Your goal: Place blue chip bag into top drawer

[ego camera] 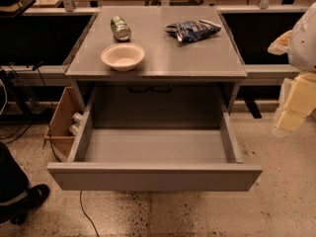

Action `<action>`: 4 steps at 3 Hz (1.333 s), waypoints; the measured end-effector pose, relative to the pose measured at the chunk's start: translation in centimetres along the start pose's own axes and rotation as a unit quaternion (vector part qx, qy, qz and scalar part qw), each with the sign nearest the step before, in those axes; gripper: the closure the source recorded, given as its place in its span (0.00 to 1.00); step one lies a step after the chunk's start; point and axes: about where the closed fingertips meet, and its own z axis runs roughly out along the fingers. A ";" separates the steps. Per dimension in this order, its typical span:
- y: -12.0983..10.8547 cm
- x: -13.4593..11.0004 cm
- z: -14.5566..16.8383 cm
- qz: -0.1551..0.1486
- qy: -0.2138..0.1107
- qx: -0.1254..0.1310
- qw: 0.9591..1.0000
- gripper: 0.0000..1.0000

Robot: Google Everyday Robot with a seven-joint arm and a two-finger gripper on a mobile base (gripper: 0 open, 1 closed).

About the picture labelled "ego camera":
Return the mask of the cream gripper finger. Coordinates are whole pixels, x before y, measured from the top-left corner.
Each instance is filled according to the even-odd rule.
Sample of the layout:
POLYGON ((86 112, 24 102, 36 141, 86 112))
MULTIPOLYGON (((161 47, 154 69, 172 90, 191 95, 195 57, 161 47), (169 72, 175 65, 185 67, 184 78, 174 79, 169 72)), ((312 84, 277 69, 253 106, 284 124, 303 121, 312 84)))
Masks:
POLYGON ((268 47, 268 53, 282 55, 288 53, 289 39, 292 31, 287 31, 275 39, 268 47))

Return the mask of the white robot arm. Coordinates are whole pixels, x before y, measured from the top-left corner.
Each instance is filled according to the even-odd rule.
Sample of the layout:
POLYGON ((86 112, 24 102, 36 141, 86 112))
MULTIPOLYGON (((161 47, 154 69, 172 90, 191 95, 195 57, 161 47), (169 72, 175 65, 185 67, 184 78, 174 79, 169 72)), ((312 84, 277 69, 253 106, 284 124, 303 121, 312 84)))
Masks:
POLYGON ((286 53, 291 66, 300 71, 316 71, 316 3, 308 8, 292 30, 270 44, 268 53, 286 53))

